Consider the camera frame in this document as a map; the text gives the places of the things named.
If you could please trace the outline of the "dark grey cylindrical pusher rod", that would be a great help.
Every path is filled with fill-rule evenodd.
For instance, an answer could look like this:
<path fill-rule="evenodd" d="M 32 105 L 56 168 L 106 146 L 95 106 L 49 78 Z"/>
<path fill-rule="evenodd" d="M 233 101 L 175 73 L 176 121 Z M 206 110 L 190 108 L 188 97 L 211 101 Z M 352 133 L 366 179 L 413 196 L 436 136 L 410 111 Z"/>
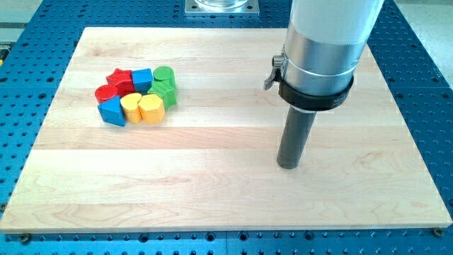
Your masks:
<path fill-rule="evenodd" d="M 299 165 L 315 117 L 316 112 L 289 107 L 277 153 L 277 163 L 282 168 L 294 169 Z"/>

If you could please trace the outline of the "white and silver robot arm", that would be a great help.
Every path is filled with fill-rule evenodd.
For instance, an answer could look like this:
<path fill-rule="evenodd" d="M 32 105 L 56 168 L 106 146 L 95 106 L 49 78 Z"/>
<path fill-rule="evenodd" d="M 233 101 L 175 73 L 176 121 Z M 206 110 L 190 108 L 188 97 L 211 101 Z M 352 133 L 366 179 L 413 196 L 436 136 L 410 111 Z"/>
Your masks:
<path fill-rule="evenodd" d="M 312 123 L 319 111 L 340 106 L 348 97 L 367 40 L 383 0 L 292 2 L 282 52 L 273 57 L 269 89 L 279 84 L 289 104 L 277 162 L 298 166 Z"/>

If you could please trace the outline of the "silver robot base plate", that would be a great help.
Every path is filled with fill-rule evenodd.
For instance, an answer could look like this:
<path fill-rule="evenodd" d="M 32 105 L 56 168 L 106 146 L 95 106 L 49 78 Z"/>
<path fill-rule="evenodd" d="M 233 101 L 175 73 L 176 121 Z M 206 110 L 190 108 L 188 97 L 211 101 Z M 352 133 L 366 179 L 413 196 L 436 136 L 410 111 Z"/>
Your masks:
<path fill-rule="evenodd" d="M 185 0 L 188 15 L 219 15 L 250 13 L 259 14 L 259 0 Z"/>

